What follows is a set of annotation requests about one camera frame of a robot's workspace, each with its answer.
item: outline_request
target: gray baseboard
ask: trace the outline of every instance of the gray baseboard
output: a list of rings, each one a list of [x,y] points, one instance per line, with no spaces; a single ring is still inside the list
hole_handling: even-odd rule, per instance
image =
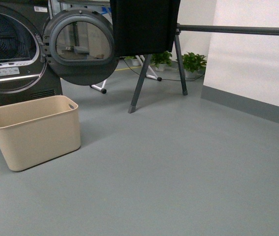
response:
[[[279,106],[203,86],[201,98],[279,123]]]

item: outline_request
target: open door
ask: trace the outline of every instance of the open door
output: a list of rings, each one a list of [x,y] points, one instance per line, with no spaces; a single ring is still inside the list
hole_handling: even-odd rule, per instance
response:
[[[112,24],[86,8],[59,12],[47,24],[41,51],[50,67],[76,85],[95,85],[116,69]]]

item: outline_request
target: rubber foot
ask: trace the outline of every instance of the rubber foot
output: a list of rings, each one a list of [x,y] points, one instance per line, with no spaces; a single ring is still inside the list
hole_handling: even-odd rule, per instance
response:
[[[134,106],[129,106],[129,108],[128,108],[128,113],[133,113],[133,112],[135,112],[136,111],[136,107],[134,107]]]

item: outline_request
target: metal bar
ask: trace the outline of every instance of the metal bar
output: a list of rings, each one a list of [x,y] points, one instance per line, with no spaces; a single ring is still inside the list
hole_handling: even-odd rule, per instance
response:
[[[271,27],[193,26],[193,25],[178,24],[178,29],[183,31],[242,33],[242,34],[261,34],[261,35],[279,36],[279,28],[271,28]]]

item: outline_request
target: beige bin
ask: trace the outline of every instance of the beige bin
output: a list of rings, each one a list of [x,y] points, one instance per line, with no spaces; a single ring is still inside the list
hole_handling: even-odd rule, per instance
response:
[[[0,149],[12,171],[77,150],[78,105],[57,95],[0,107]]]

